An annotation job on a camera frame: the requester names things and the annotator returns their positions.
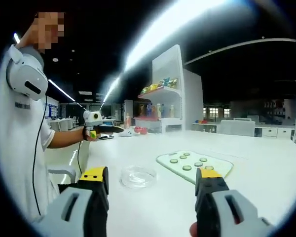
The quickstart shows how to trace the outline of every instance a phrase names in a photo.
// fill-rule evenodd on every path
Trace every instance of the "red object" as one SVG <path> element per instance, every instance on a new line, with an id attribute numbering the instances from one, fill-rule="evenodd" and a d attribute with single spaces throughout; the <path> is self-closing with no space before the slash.
<path id="1" fill-rule="evenodd" d="M 145 127 L 135 127 L 134 131 L 136 133 L 140 133 L 141 135 L 146 135 L 147 134 L 147 128 L 145 128 Z"/>
<path id="2" fill-rule="evenodd" d="M 147 134 L 147 128 L 143 127 L 140 131 L 141 135 L 146 135 Z"/>
<path id="3" fill-rule="evenodd" d="M 139 131 L 140 131 L 141 129 L 142 129 L 141 127 L 135 127 L 135 128 L 134 128 L 134 131 L 135 131 L 136 133 L 139 133 Z"/>

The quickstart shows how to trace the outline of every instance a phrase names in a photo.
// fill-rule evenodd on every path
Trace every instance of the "person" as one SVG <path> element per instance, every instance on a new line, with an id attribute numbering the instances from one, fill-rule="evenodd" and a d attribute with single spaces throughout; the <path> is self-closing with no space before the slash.
<path id="1" fill-rule="evenodd" d="M 23 55 L 36 58 L 43 69 L 39 52 L 51 49 L 52 44 L 63 35 L 64 25 L 58 24 L 63 17 L 63 13 L 57 12 L 37 14 L 15 48 Z M 12 62 L 11 57 L 5 52 L 0 64 L 0 172 L 21 214 L 32 222 L 39 215 L 46 214 L 48 204 L 59 195 L 58 185 L 52 182 L 44 162 L 45 149 L 63 148 L 84 139 L 96 139 L 87 136 L 84 129 L 68 132 L 51 130 L 43 119 L 41 100 L 18 93 L 8 84 L 9 62 Z"/>

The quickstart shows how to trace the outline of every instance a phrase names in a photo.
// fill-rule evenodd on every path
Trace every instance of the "bottle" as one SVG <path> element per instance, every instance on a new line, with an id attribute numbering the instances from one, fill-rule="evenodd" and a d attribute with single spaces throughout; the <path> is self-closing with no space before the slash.
<path id="1" fill-rule="evenodd" d="M 174 118 L 174 105 L 170 107 L 170 118 Z"/>
<path id="2" fill-rule="evenodd" d="M 129 113 L 127 113 L 127 116 L 126 116 L 126 119 L 125 119 L 125 122 L 124 122 L 124 127 L 125 129 L 129 129 L 130 128 L 130 116 L 129 116 Z"/>
<path id="3" fill-rule="evenodd" d="M 144 116 L 144 105 L 139 105 L 139 108 L 140 108 L 140 110 L 139 110 L 139 117 L 142 117 L 142 116 Z"/>
<path id="4" fill-rule="evenodd" d="M 164 104 L 161 105 L 161 117 L 165 118 L 165 110 L 164 110 Z"/>
<path id="5" fill-rule="evenodd" d="M 157 104 L 157 117 L 158 119 L 161 118 L 161 105 L 159 103 Z"/>
<path id="6" fill-rule="evenodd" d="M 157 117 L 157 116 L 156 116 L 156 106 L 155 106 L 155 105 L 152 105 L 152 106 L 151 106 L 151 117 L 152 117 L 152 118 Z"/>
<path id="7" fill-rule="evenodd" d="M 147 104 L 147 113 L 146 113 L 147 117 L 151 117 L 151 104 Z"/>

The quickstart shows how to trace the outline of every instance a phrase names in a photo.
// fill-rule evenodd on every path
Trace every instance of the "cabinet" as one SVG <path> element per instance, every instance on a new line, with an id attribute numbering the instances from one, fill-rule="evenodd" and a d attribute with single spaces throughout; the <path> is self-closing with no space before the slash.
<path id="1" fill-rule="evenodd" d="M 278 128 L 277 138 L 279 139 L 291 139 L 292 130 L 287 128 Z"/>
<path id="2" fill-rule="evenodd" d="M 262 137 L 277 137 L 277 128 L 263 128 Z"/>

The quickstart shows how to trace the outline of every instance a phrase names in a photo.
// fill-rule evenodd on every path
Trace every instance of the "black ceiling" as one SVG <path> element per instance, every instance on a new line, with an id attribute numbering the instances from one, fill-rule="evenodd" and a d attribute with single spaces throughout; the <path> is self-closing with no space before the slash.
<path id="1" fill-rule="evenodd" d="M 166 1 L 101 3 L 66 11 L 65 37 L 44 54 L 45 73 L 78 102 L 106 93 L 110 82 L 125 66 L 127 53 L 152 19 L 169 4 Z M 270 14 L 251 1 L 235 1 L 218 7 L 178 30 L 123 75 L 110 101 L 136 99 L 149 84 L 151 60 L 175 44 L 187 62 L 209 50 L 268 38 L 296 39 L 296 5 L 284 5 L 285 14 Z M 296 43 L 263 42 L 229 49 L 186 66 L 202 76 L 205 103 L 251 98 L 290 98 L 296 95 Z M 94 96 L 80 96 L 92 91 Z M 49 85 L 47 95 L 70 100 Z"/>

